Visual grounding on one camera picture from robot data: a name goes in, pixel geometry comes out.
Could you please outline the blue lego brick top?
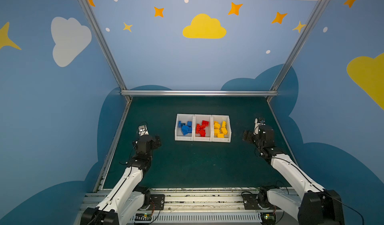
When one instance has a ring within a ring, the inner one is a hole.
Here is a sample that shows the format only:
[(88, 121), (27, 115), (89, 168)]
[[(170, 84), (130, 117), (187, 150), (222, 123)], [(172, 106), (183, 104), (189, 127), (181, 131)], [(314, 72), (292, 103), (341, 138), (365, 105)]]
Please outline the blue lego brick top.
[(184, 126), (183, 128), (181, 128), (181, 131), (182, 131), (182, 133), (183, 133), (184, 136), (186, 136), (186, 135), (189, 134), (189, 133), (188, 133), (188, 127), (189, 127), (189, 126)]

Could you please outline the red lego brick low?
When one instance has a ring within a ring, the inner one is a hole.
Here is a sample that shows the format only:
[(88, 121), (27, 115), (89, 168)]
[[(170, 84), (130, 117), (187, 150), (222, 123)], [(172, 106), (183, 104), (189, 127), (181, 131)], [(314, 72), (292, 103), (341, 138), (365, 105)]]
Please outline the red lego brick low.
[(200, 130), (199, 134), (200, 134), (201, 137), (205, 137), (206, 136), (206, 131), (205, 130)]

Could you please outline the long red lego brick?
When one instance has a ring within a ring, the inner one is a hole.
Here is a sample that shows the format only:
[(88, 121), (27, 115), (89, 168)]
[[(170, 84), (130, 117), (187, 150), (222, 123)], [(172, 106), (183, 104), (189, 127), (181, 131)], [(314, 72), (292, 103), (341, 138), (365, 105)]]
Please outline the long red lego brick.
[(200, 126), (200, 124), (197, 124), (196, 125), (196, 134), (199, 134), (200, 130), (201, 130), (201, 126)]

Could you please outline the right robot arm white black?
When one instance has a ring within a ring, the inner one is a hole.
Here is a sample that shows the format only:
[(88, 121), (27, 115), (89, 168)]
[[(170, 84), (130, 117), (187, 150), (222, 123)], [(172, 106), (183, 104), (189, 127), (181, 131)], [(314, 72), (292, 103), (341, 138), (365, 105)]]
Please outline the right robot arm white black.
[(243, 140), (256, 146), (260, 156), (278, 171), (295, 190), (289, 194), (274, 186), (261, 188), (257, 194), (262, 210), (280, 208), (300, 225), (345, 224), (341, 197), (334, 190), (326, 190), (296, 165), (291, 157), (275, 145), (272, 127), (257, 124), (256, 131), (244, 131)]

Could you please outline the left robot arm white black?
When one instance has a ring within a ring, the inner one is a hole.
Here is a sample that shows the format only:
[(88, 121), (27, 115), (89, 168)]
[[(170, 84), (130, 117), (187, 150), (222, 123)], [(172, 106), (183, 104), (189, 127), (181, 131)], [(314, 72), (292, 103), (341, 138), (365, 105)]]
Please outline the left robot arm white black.
[(159, 136), (142, 135), (134, 142), (135, 155), (111, 190), (95, 208), (87, 208), (81, 225), (126, 225), (136, 212), (150, 204), (150, 191), (139, 183), (151, 167), (153, 150), (161, 146)]

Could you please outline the right white plastic bin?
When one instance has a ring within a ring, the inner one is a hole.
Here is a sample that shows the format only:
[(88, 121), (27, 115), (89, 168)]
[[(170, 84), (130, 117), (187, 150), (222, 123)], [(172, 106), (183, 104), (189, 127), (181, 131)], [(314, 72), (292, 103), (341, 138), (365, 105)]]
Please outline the right white plastic bin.
[(212, 142), (230, 143), (231, 138), (232, 138), (232, 129), (231, 129), (230, 117), (226, 116), (226, 115), (212, 115), (212, 118), (213, 118), (214, 123), (219, 123), (221, 125), (221, 128), (222, 128), (222, 122), (226, 121), (226, 123), (227, 123), (226, 129), (228, 131), (228, 133), (225, 135), (224, 138), (218, 138), (217, 136), (214, 135)]

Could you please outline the white plastic bin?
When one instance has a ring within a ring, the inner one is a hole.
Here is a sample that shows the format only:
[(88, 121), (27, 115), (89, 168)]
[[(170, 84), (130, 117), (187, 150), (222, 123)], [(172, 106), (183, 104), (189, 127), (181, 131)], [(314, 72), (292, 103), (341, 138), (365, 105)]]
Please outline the white plastic bin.
[[(202, 137), (200, 132), (197, 133), (198, 125), (200, 127), (203, 125), (203, 121), (208, 122), (208, 125), (204, 128), (205, 136)], [(212, 115), (200, 115), (200, 114), (194, 114), (193, 115), (193, 141), (196, 142), (212, 142), (213, 136), (214, 136), (214, 121), (212, 118)]]
[(218, 138), (217, 136), (214, 135), (212, 142), (230, 143), (231, 138), (232, 138), (232, 129), (231, 129), (230, 117), (226, 116), (226, 115), (212, 115), (212, 118), (213, 118), (214, 123), (219, 123), (221, 125), (221, 128), (222, 128), (222, 122), (226, 121), (226, 123), (227, 123), (226, 129), (228, 131), (228, 133), (225, 135), (224, 138)]
[(187, 126), (188, 121), (193, 122), (193, 115), (194, 114), (177, 114), (176, 116), (176, 124), (175, 124), (175, 141), (193, 141), (192, 133), (189, 133), (188, 135), (184, 136), (181, 128), (178, 127), (178, 122), (181, 121), (181, 123), (185, 123)]

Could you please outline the left white plastic bin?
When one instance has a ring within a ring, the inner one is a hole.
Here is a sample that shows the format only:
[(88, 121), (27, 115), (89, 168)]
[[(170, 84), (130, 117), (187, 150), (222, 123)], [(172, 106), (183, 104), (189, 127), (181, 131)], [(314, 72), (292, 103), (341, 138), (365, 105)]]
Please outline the left white plastic bin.
[(192, 133), (189, 133), (188, 135), (184, 136), (181, 128), (178, 127), (178, 122), (181, 121), (181, 123), (185, 123), (187, 126), (188, 121), (193, 122), (193, 115), (194, 114), (177, 114), (176, 116), (176, 124), (175, 124), (175, 141), (193, 141)]

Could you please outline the middle white plastic bin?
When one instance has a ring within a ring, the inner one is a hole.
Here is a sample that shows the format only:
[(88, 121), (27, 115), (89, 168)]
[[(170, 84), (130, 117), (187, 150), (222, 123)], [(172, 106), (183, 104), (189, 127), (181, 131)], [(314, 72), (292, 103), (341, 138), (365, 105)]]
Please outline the middle white plastic bin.
[[(200, 132), (197, 133), (198, 125), (200, 127), (203, 125), (203, 121), (208, 122), (208, 125), (204, 128), (205, 136), (202, 137)], [(196, 142), (212, 142), (213, 136), (214, 136), (214, 121), (212, 118), (212, 115), (200, 115), (200, 114), (194, 114), (193, 115), (193, 141)]]

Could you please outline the left circuit board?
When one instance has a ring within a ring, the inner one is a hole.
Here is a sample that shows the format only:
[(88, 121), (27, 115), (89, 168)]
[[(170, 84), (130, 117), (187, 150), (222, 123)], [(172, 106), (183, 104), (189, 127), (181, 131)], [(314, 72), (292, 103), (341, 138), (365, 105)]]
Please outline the left circuit board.
[(134, 222), (144, 222), (149, 223), (152, 221), (153, 215), (150, 213), (136, 213), (134, 216)]

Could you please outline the circuit board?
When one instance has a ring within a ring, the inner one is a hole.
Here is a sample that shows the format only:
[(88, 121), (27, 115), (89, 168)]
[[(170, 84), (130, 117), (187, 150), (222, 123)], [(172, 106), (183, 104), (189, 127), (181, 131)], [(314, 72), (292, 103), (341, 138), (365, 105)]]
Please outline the circuit board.
[(152, 221), (153, 215), (150, 213), (136, 213), (134, 216), (134, 222), (144, 222), (149, 223)]
[(275, 225), (276, 216), (268, 213), (261, 213), (261, 225)]

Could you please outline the right circuit board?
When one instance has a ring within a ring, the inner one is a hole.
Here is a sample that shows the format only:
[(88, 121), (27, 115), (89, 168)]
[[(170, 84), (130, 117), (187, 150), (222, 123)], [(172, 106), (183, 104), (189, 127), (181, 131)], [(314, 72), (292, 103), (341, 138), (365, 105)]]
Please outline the right circuit board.
[(276, 216), (268, 213), (261, 213), (261, 225), (275, 225)]

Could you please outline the aluminium frame back bar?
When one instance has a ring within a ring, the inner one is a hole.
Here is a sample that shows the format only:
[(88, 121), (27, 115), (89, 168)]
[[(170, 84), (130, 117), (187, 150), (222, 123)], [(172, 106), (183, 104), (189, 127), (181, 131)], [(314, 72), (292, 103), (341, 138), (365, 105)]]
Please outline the aluminium frame back bar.
[(161, 90), (122, 90), (123, 96), (142, 97), (275, 97), (277, 91), (161, 91)]

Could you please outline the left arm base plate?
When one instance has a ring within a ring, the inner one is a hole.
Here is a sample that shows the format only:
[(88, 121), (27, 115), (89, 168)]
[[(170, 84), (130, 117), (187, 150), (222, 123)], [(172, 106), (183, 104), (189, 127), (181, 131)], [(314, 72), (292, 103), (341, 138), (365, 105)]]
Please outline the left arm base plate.
[(152, 211), (152, 210), (164, 210), (165, 195), (145, 195), (144, 204), (140, 210)]

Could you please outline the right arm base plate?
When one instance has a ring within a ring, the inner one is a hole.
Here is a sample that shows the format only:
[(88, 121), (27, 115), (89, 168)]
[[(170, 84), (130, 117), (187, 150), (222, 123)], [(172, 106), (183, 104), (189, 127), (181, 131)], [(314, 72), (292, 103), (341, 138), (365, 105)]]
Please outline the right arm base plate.
[(242, 192), (243, 205), (245, 210), (281, 210), (281, 208), (272, 205), (267, 198), (267, 194), (253, 194), (251, 192)]

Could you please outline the aluminium mounting rail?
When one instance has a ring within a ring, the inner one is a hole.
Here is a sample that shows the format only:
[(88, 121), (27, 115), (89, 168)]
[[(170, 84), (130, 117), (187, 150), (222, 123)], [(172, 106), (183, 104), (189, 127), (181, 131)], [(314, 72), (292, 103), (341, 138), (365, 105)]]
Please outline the aluminium mounting rail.
[(243, 205), (242, 192), (251, 192), (239, 188), (230, 189), (163, 189), (150, 190), (150, 195), (165, 195), (165, 207), (175, 206), (182, 210), (222, 210), (231, 209)]

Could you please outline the aluminium frame left post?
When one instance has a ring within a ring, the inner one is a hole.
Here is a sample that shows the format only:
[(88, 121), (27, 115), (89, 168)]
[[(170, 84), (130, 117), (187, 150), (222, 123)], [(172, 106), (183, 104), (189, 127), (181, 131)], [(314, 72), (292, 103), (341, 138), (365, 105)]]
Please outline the aluminium frame left post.
[(96, 37), (96, 39), (97, 39), (97, 41), (98, 41), (98, 43), (102, 49), (102, 52), (103, 52), (109, 66), (110, 66), (110, 69), (111, 69), (120, 89), (121, 89), (121, 92), (123, 90), (126, 90), (127, 87), (126, 87), (126, 84), (124, 82), (124, 79), (123, 79), (121, 72), (117, 66), (117, 63), (113, 57), (113, 54), (112, 54), (112, 52), (111, 52), (111, 50), (107, 44), (107, 41), (103, 35), (103, 32), (100, 28), (100, 25), (97, 21), (97, 18), (93, 12), (92, 6), (90, 5), (88, 0), (78, 0), (78, 2), (82, 7), (82, 10), (83, 10), (91, 28), (92, 28), (92, 31), (94, 32), (94, 35), (95, 35), (95, 37)]

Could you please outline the aluminium frame post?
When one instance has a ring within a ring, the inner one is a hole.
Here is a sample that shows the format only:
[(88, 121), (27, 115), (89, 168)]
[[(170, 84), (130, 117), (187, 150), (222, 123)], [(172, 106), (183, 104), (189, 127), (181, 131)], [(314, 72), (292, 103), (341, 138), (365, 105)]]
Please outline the aluminium frame post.
[(121, 89), (121, 92), (123, 90), (126, 90), (127, 87), (126, 87), (126, 84), (124, 82), (124, 79), (123, 79), (121, 72), (117, 66), (117, 63), (113, 57), (113, 54), (112, 54), (112, 52), (111, 52), (111, 50), (107, 44), (107, 41), (103, 35), (103, 32), (100, 28), (100, 25), (97, 21), (97, 18), (93, 12), (92, 6), (90, 5), (88, 0), (78, 0), (78, 2), (82, 7), (82, 10), (83, 10), (91, 28), (92, 28), (92, 31), (94, 32), (94, 35), (95, 35), (95, 37), (96, 37), (96, 39), (97, 39), (97, 41), (98, 41), (98, 43), (102, 49), (102, 52), (103, 52), (109, 66), (110, 66), (110, 69), (111, 69), (120, 89)]
[(278, 95), (278, 89), (280, 85), (282, 84), (284, 78), (288, 74), (288, 71), (292, 67), (294, 61), (296, 60), (297, 56), (299, 55), (301, 49), (303, 48), (305, 42), (309, 38), (312, 30), (314, 29), (316, 23), (318, 22), (319, 18), (323, 14), (324, 10), (326, 9), (328, 3), (330, 0), (318, 0), (316, 3), (312, 13), (310, 14), (307, 25), (304, 27), (304, 30), (300, 33), (293, 49), (291, 50), (287, 60), (283, 64), (280, 72), (278, 73), (275, 81), (273, 82), (271, 89), (270, 89), (270, 95), (267, 96), (267, 102), (270, 103), (274, 96)]

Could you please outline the aluminium frame right post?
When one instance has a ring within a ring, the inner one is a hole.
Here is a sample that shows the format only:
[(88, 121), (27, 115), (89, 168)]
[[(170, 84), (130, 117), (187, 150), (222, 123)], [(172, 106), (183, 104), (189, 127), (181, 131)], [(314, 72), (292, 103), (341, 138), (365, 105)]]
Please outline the aluminium frame right post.
[(304, 30), (300, 33), (293, 49), (291, 50), (287, 60), (283, 64), (280, 72), (278, 73), (275, 81), (273, 82), (271, 89), (270, 89), (270, 95), (267, 96), (267, 102), (270, 103), (274, 96), (278, 95), (278, 89), (280, 85), (282, 84), (284, 78), (288, 74), (288, 71), (292, 67), (294, 61), (296, 60), (297, 56), (299, 55), (301, 49), (303, 48), (305, 42), (309, 38), (312, 30), (314, 29), (316, 23), (318, 22), (319, 18), (323, 14), (324, 10), (326, 9), (328, 3), (330, 0), (318, 0), (316, 3), (312, 13), (310, 14), (307, 25), (304, 27)]

